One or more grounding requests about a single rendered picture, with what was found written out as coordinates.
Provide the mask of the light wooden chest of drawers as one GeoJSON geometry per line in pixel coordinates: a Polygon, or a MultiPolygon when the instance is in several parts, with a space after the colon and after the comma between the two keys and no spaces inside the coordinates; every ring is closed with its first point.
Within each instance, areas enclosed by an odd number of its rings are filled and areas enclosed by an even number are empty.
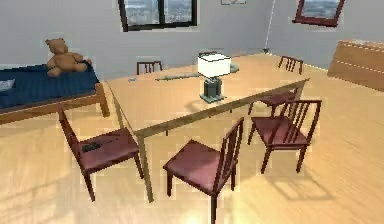
{"type": "Polygon", "coordinates": [[[384,92],[384,43],[340,40],[327,75],[384,92]]]}

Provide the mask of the brown teddy bear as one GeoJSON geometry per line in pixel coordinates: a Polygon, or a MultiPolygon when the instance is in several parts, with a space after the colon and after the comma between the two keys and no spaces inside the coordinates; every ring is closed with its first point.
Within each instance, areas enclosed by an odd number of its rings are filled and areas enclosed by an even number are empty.
{"type": "Polygon", "coordinates": [[[70,52],[63,38],[47,39],[45,41],[53,56],[47,62],[51,77],[58,77],[63,72],[85,72],[92,64],[79,53],[70,52]]]}

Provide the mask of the light wooden dining table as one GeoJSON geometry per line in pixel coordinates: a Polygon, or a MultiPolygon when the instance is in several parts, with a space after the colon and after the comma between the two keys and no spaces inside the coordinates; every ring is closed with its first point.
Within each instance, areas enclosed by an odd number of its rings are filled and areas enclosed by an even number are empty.
{"type": "Polygon", "coordinates": [[[281,70],[278,58],[269,54],[239,56],[233,62],[239,71],[222,78],[225,98],[208,104],[200,98],[202,77],[162,81],[165,75],[195,73],[195,65],[138,75],[131,82],[127,77],[109,80],[119,123],[136,137],[144,172],[146,197],[154,201],[145,139],[209,116],[233,110],[262,98],[295,89],[300,97],[308,79],[281,70]]]}

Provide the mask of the wooden bed with blue cover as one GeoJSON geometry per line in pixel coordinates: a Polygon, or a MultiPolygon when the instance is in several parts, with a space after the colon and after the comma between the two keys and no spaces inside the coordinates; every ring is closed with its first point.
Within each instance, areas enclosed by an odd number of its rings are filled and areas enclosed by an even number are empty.
{"type": "Polygon", "coordinates": [[[103,85],[90,65],[85,72],[50,77],[46,64],[0,70],[0,81],[14,79],[12,89],[0,92],[0,125],[57,112],[59,104],[73,109],[100,104],[108,117],[103,85]]]}

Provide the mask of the black remote control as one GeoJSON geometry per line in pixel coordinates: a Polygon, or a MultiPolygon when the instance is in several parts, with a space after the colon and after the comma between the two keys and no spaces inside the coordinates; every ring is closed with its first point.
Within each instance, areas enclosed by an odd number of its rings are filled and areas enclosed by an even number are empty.
{"type": "Polygon", "coordinates": [[[93,142],[93,143],[82,145],[82,151],[84,153],[86,153],[86,152],[89,152],[89,151],[96,150],[96,149],[98,149],[100,147],[101,147],[101,145],[99,143],[93,142]]]}

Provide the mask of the dark red framed window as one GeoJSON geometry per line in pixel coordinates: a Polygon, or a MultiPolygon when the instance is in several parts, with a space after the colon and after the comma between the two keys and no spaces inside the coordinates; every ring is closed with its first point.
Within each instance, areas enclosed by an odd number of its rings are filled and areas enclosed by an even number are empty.
{"type": "Polygon", "coordinates": [[[345,0],[298,0],[293,23],[336,27],[345,0]]]}

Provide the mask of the dark red wooden chair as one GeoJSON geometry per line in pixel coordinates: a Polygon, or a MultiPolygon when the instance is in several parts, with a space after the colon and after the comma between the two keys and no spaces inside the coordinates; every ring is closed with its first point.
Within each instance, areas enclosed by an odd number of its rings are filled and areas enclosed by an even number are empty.
{"type": "Polygon", "coordinates": [[[211,198],[211,224],[216,224],[218,195],[227,181],[236,184],[236,166],[242,142],[244,118],[241,117],[223,137],[219,151],[189,140],[163,169],[167,173],[167,195],[172,195],[174,177],[195,187],[211,198]]]}
{"type": "Polygon", "coordinates": [[[289,57],[289,56],[282,56],[280,58],[280,61],[278,63],[278,67],[281,67],[283,64],[283,61],[286,61],[285,69],[287,71],[293,72],[295,70],[295,66],[298,66],[298,73],[302,74],[303,72],[303,64],[304,62],[302,60],[289,57]]]}
{"type": "Polygon", "coordinates": [[[139,146],[127,128],[120,128],[79,141],[61,105],[58,106],[57,112],[67,144],[79,165],[91,201],[95,200],[95,194],[90,175],[95,172],[133,158],[140,178],[144,178],[139,159],[139,146]],[[84,153],[82,145],[93,142],[99,143],[101,147],[84,153]]]}
{"type": "Polygon", "coordinates": [[[293,100],[296,97],[297,91],[298,89],[295,88],[293,90],[284,91],[282,93],[267,94],[264,95],[260,101],[271,108],[270,116],[273,117],[275,115],[276,108],[280,105],[283,105],[288,100],[293,100]]]}
{"type": "Polygon", "coordinates": [[[163,66],[161,61],[139,61],[136,65],[137,74],[152,73],[156,69],[162,71],[163,66]]]}
{"type": "Polygon", "coordinates": [[[277,116],[251,118],[252,125],[247,144],[251,143],[254,132],[257,132],[266,147],[261,166],[262,174],[265,173],[271,153],[276,150],[299,150],[296,172],[301,171],[307,148],[311,145],[319,120],[321,105],[321,100],[288,100],[277,116]],[[311,107],[315,108],[315,113],[309,131],[304,135],[301,128],[311,107]]]}

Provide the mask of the white shade table lamp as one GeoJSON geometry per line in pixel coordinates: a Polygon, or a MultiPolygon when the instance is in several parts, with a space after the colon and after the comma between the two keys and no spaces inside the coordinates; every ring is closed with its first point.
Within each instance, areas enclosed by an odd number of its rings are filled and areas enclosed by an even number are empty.
{"type": "Polygon", "coordinates": [[[205,77],[203,93],[200,98],[207,103],[224,99],[221,94],[221,76],[230,73],[231,58],[217,52],[201,53],[198,56],[198,73],[205,77]]]}

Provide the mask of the black framed window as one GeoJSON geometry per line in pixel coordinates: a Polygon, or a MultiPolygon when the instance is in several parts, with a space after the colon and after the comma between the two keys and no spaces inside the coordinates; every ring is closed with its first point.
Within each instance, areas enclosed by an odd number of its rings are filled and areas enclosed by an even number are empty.
{"type": "Polygon", "coordinates": [[[124,32],[197,25],[198,0],[117,0],[124,32]]]}

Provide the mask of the grey green baseball bat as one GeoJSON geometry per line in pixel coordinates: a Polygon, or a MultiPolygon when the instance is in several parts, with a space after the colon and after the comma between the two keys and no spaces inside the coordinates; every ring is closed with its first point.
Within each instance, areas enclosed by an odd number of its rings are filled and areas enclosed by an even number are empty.
{"type": "MultiPolygon", "coordinates": [[[[230,65],[231,73],[236,73],[238,70],[239,70],[239,66],[237,64],[232,63],[230,65]]],[[[199,76],[200,76],[199,73],[176,75],[176,76],[164,76],[161,78],[156,78],[156,81],[169,81],[169,80],[184,79],[184,78],[199,77],[199,76]]]]}

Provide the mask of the pale grey pillow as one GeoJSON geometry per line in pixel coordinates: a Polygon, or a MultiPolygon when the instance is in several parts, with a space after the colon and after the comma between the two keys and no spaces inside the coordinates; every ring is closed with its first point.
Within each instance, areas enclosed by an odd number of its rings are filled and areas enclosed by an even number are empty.
{"type": "Polygon", "coordinates": [[[14,79],[11,80],[1,80],[0,81],[0,92],[8,91],[13,88],[15,83],[14,79]]]}

